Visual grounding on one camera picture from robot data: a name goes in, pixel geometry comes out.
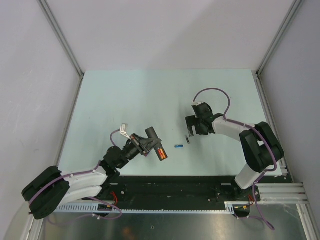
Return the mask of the orange battery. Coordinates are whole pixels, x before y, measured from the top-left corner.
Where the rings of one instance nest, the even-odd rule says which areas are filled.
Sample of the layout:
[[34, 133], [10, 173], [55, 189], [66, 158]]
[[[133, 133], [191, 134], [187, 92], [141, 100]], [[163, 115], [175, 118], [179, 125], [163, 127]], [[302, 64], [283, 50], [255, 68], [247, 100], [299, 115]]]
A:
[[161, 148], [159, 151], [161, 153], [161, 159], [162, 160], [165, 160], [165, 159], [168, 158], [168, 156], [167, 156], [167, 154], [166, 154], [166, 152], [165, 152], [165, 150], [163, 148]]

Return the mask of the black remote control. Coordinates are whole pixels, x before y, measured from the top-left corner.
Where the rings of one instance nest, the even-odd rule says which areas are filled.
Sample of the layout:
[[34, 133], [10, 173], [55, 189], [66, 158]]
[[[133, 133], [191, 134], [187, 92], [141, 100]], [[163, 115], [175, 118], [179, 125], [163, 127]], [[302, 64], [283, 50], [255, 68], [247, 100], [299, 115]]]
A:
[[166, 160], [168, 158], [168, 155], [162, 145], [162, 140], [158, 137], [155, 129], [151, 126], [145, 130], [145, 133], [148, 136], [148, 138], [156, 140], [156, 144], [154, 145], [153, 149], [159, 160]]

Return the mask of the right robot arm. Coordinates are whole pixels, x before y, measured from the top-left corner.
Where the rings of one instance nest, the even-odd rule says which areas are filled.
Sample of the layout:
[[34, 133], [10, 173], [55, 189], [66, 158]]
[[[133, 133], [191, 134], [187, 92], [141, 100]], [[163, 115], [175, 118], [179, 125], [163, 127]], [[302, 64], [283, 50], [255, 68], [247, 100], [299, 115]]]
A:
[[208, 136], [218, 134], [241, 143], [245, 166], [222, 192], [242, 201], [249, 189], [267, 172], [276, 171], [277, 162], [285, 153], [270, 125], [264, 121], [248, 125], [228, 119], [221, 113], [214, 114], [206, 102], [193, 102], [194, 115], [185, 118], [188, 135]]

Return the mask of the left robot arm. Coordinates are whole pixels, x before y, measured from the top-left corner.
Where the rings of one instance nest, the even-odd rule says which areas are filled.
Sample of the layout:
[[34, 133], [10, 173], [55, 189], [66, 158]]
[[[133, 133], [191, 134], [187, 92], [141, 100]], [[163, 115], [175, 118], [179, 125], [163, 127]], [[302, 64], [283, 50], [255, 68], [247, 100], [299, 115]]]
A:
[[93, 169], [65, 173], [57, 166], [48, 167], [22, 190], [22, 197], [36, 220], [48, 217], [61, 205], [83, 198], [105, 200], [111, 193], [110, 183], [120, 175], [119, 170], [137, 155], [145, 156], [150, 151], [155, 151], [161, 161], [168, 157], [156, 135], [149, 133], [144, 138], [134, 133], [123, 148], [110, 147]]

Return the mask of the red yellow battery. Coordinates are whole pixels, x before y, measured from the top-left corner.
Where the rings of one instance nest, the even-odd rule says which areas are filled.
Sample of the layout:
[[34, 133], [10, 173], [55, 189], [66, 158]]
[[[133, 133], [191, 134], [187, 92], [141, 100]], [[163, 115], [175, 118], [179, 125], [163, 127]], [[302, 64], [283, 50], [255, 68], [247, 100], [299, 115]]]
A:
[[158, 153], [158, 157], [159, 157], [159, 159], [162, 161], [163, 159], [165, 159], [165, 156], [163, 155], [163, 151], [162, 151], [162, 149], [158, 149], [157, 150], [157, 153]]

